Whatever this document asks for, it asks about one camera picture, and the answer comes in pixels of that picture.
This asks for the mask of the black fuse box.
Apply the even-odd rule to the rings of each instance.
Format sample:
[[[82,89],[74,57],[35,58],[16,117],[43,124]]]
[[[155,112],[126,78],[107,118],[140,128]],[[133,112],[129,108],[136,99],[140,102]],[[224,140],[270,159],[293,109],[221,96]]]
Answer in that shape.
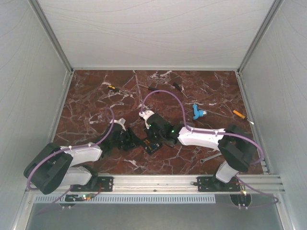
[[[157,152],[162,147],[162,145],[163,145],[162,142],[159,142],[155,139],[151,140],[146,138],[142,141],[142,147],[149,155],[152,155],[155,152]]]

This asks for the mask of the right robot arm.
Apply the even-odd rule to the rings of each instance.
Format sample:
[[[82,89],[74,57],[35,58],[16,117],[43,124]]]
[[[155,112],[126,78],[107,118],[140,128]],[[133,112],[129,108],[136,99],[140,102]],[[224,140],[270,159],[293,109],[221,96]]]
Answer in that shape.
[[[202,187],[210,190],[223,191],[228,187],[234,176],[249,170],[257,148],[235,125],[225,129],[203,129],[186,126],[184,123],[172,125],[159,114],[151,110],[140,112],[144,120],[148,139],[144,141],[144,148],[148,153],[154,153],[162,145],[170,148],[175,146],[200,146],[216,150],[221,153],[224,162]]]

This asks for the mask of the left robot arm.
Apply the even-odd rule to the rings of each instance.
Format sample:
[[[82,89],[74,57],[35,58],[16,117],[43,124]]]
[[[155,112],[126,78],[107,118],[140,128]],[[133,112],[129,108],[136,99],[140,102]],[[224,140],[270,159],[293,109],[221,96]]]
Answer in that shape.
[[[116,120],[94,142],[74,148],[48,143],[26,167],[24,177],[28,186],[32,184],[45,195],[69,185],[80,185],[93,191],[99,184],[98,173],[85,162],[109,156],[113,149],[132,150],[141,143],[131,128],[125,128]]]

